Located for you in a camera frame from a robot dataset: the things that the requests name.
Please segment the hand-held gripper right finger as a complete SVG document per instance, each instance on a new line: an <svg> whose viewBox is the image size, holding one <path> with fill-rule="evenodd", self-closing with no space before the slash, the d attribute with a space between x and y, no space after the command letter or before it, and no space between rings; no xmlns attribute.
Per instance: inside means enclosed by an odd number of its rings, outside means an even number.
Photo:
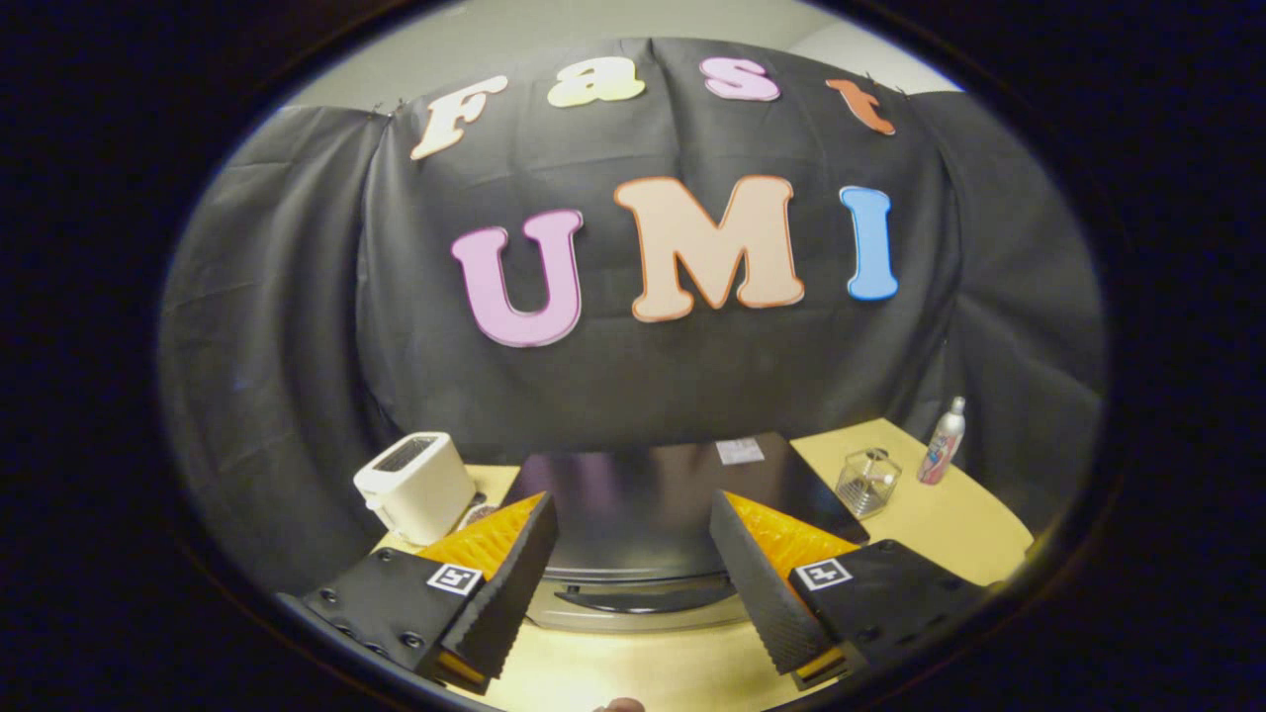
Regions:
<svg viewBox="0 0 1266 712"><path fill-rule="evenodd" d="M891 538L860 546L733 492L711 499L727 576L774 668L800 690L893 671L987 599L986 587Z"/></svg>

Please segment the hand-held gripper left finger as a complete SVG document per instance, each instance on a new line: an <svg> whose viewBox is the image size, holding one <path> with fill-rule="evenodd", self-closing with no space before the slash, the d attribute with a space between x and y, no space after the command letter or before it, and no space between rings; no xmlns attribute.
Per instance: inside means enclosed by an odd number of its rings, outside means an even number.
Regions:
<svg viewBox="0 0 1266 712"><path fill-rule="evenodd" d="M553 497L537 492L420 551L379 547L279 602L375 674L481 696L503 675L557 538Z"/></svg>

